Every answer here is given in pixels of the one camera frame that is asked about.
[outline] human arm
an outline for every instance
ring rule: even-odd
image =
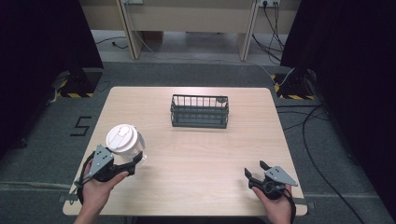
[[[90,171],[91,165],[92,161],[87,164],[85,174]],[[107,182],[99,182],[95,179],[86,182],[82,189],[84,204],[79,211],[75,224],[94,223],[105,207],[111,190],[113,190],[126,176],[128,176],[128,172],[122,172]]]
[[[290,224],[291,206],[286,197],[282,196],[277,200],[270,200],[264,195],[261,190],[257,189],[256,187],[253,187],[252,190],[260,199],[262,205],[264,205],[268,219],[270,219],[272,223]],[[291,186],[286,185],[285,194],[291,197],[289,193],[291,193]]]

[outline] white cup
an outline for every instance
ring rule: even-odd
[[[120,124],[108,132],[106,144],[114,154],[120,155],[123,163],[131,162],[135,156],[145,149],[145,140],[134,125]],[[147,156],[143,153],[142,160],[138,165],[146,162]]]

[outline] gray carpet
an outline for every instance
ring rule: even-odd
[[[269,73],[287,72],[267,67]],[[58,98],[37,119],[27,136],[28,147],[9,150],[0,160],[0,223],[72,223],[62,212],[59,197],[65,195],[76,175],[82,155],[111,87],[206,86],[265,87],[274,96],[300,184],[308,202],[308,214],[295,223],[359,223],[346,204],[320,177],[304,148],[301,123],[321,101],[277,99],[271,79],[259,66],[170,63],[105,63],[92,98]],[[317,167],[346,197],[365,223],[393,223],[363,170],[348,157],[342,135],[325,107],[305,125],[305,139]],[[90,126],[85,136],[75,125]],[[219,219],[182,217],[139,218],[137,223],[220,223]],[[98,223],[123,223],[122,217],[100,217]],[[230,223],[224,218],[223,223]],[[237,223],[257,223],[250,218]]]

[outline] metal wire basket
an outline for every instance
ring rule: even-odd
[[[171,120],[174,127],[227,128],[227,96],[174,94]]]

